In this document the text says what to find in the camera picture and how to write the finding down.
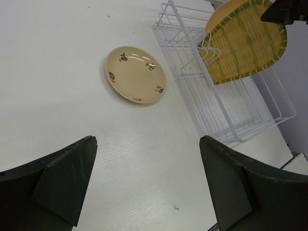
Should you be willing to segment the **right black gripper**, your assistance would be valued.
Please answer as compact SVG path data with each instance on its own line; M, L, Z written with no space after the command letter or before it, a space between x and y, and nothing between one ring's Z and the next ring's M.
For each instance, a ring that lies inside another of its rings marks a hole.
M279 25L292 25L294 21L308 24L308 0L276 0L260 20Z

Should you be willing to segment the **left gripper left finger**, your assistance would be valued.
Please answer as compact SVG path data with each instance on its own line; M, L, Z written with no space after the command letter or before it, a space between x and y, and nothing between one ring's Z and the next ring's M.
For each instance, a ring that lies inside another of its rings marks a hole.
M70 231L77 226L97 140L86 136L52 154L0 173L2 231Z

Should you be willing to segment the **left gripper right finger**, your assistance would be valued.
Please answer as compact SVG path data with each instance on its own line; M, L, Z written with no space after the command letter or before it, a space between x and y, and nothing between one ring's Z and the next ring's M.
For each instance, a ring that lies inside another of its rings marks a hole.
M306 175L257 161L210 136L199 147L219 230L307 230Z

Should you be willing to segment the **yellow green woven plate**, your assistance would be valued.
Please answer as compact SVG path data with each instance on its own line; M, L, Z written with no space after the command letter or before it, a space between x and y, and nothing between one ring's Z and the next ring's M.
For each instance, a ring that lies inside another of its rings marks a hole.
M260 20L270 5L270 0L248 0L212 31L205 31L199 54L214 84L251 76L282 58L286 27Z

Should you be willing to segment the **plain beige round plate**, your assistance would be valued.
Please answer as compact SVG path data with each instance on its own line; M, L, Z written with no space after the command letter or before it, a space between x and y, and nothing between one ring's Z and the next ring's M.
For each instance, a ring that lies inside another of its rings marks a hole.
M205 31L212 31L231 12L246 2L247 0L229 0L220 5L209 18Z

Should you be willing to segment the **small beige patterned plate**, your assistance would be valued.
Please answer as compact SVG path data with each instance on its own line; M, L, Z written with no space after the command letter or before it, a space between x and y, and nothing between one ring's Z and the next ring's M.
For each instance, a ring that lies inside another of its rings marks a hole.
M137 47L113 49L105 61L105 74L113 89L134 103L155 103L166 91L167 78L162 66Z

